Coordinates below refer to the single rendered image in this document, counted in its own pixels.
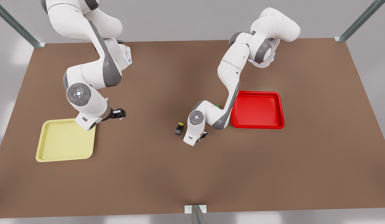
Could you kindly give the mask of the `silver frame post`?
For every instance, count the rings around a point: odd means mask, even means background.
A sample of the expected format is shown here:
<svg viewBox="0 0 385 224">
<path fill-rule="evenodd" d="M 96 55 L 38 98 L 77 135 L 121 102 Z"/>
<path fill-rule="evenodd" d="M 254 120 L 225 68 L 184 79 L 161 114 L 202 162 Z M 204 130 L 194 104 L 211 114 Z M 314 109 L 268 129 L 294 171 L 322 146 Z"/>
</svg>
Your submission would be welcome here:
<svg viewBox="0 0 385 224">
<path fill-rule="evenodd" d="M 191 214 L 191 224 L 208 224 L 204 213 L 207 213 L 207 205 L 185 205 L 184 213 Z"/>
<path fill-rule="evenodd" d="M 335 42 L 346 42 L 384 3 L 385 0 L 374 0 L 343 34 L 334 37 Z"/>
<path fill-rule="evenodd" d="M 0 17 L 9 24 L 18 34 L 21 35 L 29 44 L 34 48 L 43 48 L 46 43 L 39 42 L 32 34 L 27 31 L 22 24 L 19 23 L 1 4 L 0 4 Z"/>
</svg>

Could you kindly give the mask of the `red square tray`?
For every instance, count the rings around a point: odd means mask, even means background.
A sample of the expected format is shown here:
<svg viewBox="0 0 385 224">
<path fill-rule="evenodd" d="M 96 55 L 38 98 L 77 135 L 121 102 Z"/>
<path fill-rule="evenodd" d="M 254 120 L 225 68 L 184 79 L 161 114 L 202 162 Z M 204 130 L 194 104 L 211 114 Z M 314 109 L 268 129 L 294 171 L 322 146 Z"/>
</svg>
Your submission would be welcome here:
<svg viewBox="0 0 385 224">
<path fill-rule="evenodd" d="M 235 128 L 282 129 L 281 97 L 273 91 L 239 91 L 231 111 Z"/>
</svg>

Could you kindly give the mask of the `yellow square tray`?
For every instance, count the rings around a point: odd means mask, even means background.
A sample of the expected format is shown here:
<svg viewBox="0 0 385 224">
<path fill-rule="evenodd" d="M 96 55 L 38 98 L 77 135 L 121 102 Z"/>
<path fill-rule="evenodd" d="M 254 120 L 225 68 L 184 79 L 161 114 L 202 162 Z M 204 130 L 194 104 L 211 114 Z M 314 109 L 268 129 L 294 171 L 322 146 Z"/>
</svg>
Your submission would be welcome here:
<svg viewBox="0 0 385 224">
<path fill-rule="evenodd" d="M 81 128 L 75 119 L 48 120 L 42 125 L 38 162 L 87 159 L 93 154 L 95 130 Z"/>
</svg>

